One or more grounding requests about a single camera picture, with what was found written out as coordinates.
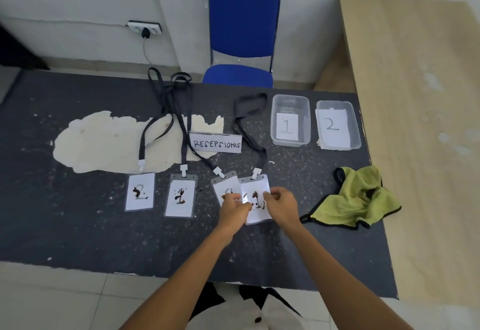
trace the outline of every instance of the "tabletop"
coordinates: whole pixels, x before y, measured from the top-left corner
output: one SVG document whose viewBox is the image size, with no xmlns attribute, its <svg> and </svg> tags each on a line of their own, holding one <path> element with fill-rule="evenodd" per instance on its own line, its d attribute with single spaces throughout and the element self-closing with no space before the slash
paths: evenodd
<svg viewBox="0 0 480 330">
<path fill-rule="evenodd" d="M 221 115 L 224 133 L 232 133 L 233 100 L 260 91 L 268 95 L 267 108 L 246 118 L 244 128 L 267 149 L 270 185 L 290 188 L 300 215 L 324 195 L 337 193 L 332 176 L 336 167 L 369 165 L 363 134 L 360 149 L 322 150 L 316 144 L 315 120 L 307 145 L 274 145 L 270 137 L 275 94 L 306 96 L 313 117 L 318 100 L 349 101 L 361 126 L 355 94 L 195 84 L 193 114 L 208 123 Z M 213 229 L 219 213 L 210 184 L 214 175 L 201 162 L 189 162 L 189 173 L 199 177 L 198 192 L 194 217 L 184 219 L 164 217 L 170 174 L 179 172 L 178 165 L 156 174 L 153 210 L 124 212 L 127 175 L 99 170 L 78 174 L 52 157 L 51 141 L 70 121 L 102 110 L 146 121 L 158 106 L 147 80 L 30 71 L 19 78 L 0 109 L 0 260 L 168 277 Z M 212 161 L 224 172 L 236 170 L 245 177 L 257 158 L 245 145 L 241 154 L 218 153 Z M 382 222 L 357 231 L 315 223 L 306 227 L 376 294 L 397 296 Z M 315 290 L 293 243 L 273 222 L 241 228 L 209 279 Z"/>
<path fill-rule="evenodd" d="M 480 304 L 480 28 L 465 2 L 340 0 L 400 299 Z"/>
</svg>

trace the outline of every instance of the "person's left hand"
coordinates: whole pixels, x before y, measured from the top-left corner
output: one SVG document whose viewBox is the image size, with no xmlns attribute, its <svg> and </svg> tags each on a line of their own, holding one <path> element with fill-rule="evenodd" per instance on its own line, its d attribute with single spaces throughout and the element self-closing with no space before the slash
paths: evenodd
<svg viewBox="0 0 480 330">
<path fill-rule="evenodd" d="M 220 208 L 220 217 L 215 229 L 225 236 L 227 245 L 232 241 L 233 235 L 245 224 L 248 213 L 253 207 L 250 202 L 243 204 L 236 201 L 240 197 L 240 193 L 225 194 Z"/>
</svg>

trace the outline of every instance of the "power socket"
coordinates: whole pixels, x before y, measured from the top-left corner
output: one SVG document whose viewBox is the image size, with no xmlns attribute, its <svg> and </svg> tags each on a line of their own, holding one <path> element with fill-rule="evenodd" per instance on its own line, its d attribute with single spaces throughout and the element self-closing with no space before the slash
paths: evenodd
<svg viewBox="0 0 480 330">
<path fill-rule="evenodd" d="M 159 23 L 139 22 L 137 20 L 130 20 L 128 27 L 131 31 L 141 33 L 144 28 L 150 31 L 150 35 L 162 34 L 162 27 Z"/>
</svg>

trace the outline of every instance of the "person's right hand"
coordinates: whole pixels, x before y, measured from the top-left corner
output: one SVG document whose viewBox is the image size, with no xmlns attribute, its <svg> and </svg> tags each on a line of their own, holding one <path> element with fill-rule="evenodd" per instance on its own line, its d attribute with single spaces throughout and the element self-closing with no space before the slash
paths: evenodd
<svg viewBox="0 0 480 330">
<path fill-rule="evenodd" d="M 299 219 L 299 209 L 297 200 L 293 193 L 285 187 L 273 187 L 268 192 L 263 193 L 263 199 L 267 203 L 267 210 L 273 220 L 285 232 L 298 227 L 302 227 Z"/>
</svg>

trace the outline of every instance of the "green cloth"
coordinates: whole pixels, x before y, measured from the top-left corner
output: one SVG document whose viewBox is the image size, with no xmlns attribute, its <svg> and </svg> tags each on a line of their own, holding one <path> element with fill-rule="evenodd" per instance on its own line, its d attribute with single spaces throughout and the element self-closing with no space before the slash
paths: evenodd
<svg viewBox="0 0 480 330">
<path fill-rule="evenodd" d="M 311 214 L 327 225 L 365 227 L 401 209 L 393 194 L 382 187 L 380 171 L 374 166 L 355 171 L 342 167 L 345 181 L 338 194 L 331 194 Z"/>
</svg>

